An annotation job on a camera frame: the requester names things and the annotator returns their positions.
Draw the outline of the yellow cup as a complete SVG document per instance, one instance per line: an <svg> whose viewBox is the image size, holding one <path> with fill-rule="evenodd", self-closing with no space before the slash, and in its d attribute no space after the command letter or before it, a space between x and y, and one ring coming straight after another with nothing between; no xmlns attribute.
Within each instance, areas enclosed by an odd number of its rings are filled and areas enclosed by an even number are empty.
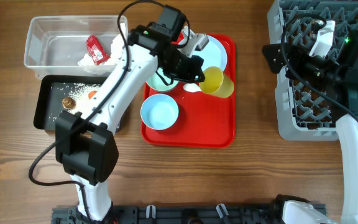
<svg viewBox="0 0 358 224"><path fill-rule="evenodd" d="M199 82L203 93L219 98L228 98L234 93L233 81L219 67L209 67L203 73L205 79Z"/></svg>

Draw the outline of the green bowl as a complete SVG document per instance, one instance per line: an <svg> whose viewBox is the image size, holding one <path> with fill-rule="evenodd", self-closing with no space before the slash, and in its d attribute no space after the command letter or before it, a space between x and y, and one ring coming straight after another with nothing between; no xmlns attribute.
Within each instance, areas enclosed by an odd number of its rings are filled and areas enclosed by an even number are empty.
<svg viewBox="0 0 358 224"><path fill-rule="evenodd" d="M169 92L178 85L178 81L165 76L161 68L159 68L146 83L151 89L162 93Z"/></svg>

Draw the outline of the light blue bowl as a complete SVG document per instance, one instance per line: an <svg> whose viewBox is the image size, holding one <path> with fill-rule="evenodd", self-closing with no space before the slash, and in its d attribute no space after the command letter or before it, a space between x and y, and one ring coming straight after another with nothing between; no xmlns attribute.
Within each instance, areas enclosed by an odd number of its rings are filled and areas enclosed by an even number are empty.
<svg viewBox="0 0 358 224"><path fill-rule="evenodd" d="M140 116L150 129L162 131L173 126L179 115L176 101L169 95L157 93L144 100Z"/></svg>

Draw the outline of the white tissue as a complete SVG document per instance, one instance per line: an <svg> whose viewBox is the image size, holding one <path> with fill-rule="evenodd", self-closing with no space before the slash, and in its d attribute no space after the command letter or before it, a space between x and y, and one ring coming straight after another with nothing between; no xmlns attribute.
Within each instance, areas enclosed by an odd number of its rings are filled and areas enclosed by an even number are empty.
<svg viewBox="0 0 358 224"><path fill-rule="evenodd" d="M112 40L112 44L110 46L110 58L99 64L99 65L115 65L121 58L122 52L124 47L124 41L120 34L118 34L115 38ZM79 66L93 66L94 64L92 58L88 53L84 55L84 57L77 63Z"/></svg>

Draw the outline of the red snack wrapper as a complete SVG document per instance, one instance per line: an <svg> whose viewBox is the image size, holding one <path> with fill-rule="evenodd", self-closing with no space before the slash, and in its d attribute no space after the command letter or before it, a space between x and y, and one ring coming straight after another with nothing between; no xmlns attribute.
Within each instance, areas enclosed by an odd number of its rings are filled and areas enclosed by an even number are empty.
<svg viewBox="0 0 358 224"><path fill-rule="evenodd" d="M88 54L96 65L99 65L110 58L95 35L90 35L88 37L86 40L86 48Z"/></svg>

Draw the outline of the orange carrot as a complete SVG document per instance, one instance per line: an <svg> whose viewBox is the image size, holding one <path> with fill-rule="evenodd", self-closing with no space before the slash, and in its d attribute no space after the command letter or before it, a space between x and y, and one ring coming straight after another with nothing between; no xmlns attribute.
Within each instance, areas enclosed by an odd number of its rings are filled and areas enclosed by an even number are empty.
<svg viewBox="0 0 358 224"><path fill-rule="evenodd" d="M88 93L88 98L92 99L92 97L94 97L94 95L97 93L97 90L92 90Z"/></svg>

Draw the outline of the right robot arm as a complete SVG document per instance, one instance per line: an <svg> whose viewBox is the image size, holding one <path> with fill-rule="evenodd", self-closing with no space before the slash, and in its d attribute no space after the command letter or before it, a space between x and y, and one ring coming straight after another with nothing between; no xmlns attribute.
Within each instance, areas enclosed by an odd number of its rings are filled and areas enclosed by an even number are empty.
<svg viewBox="0 0 358 224"><path fill-rule="evenodd" d="M337 62L310 56L301 47L270 44L262 53L273 73L287 76L329 102L340 140L344 171L342 223L358 223L358 31L349 33Z"/></svg>

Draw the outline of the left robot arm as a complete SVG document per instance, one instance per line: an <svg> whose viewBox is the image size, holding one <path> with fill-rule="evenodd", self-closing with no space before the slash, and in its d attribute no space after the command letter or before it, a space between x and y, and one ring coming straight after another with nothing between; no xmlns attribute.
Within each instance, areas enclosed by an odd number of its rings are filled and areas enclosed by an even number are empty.
<svg viewBox="0 0 358 224"><path fill-rule="evenodd" d="M106 184L119 156L114 133L136 92L159 68L173 80L202 82L203 59L194 52L207 43L206 34L195 34L189 27L139 25L124 39L121 61L85 110L62 111L56 123L55 155L76 185L79 221L114 221Z"/></svg>

